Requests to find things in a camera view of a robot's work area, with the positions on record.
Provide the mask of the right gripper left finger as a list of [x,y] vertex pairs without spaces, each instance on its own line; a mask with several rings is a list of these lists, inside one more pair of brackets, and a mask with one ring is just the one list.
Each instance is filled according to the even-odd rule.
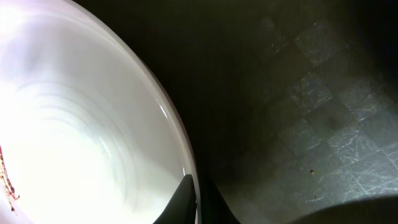
[[187,174],[154,224],[194,224],[197,200],[193,177]]

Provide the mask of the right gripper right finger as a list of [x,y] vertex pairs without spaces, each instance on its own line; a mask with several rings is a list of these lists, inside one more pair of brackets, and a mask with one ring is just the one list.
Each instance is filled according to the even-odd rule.
[[209,178],[201,180],[200,191],[201,222],[203,224],[240,224]]

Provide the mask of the pinkish white plate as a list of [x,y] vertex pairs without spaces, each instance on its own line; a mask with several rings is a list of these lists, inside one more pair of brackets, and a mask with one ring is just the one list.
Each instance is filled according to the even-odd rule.
[[73,1],[1,2],[1,222],[154,223],[198,180],[172,102]]

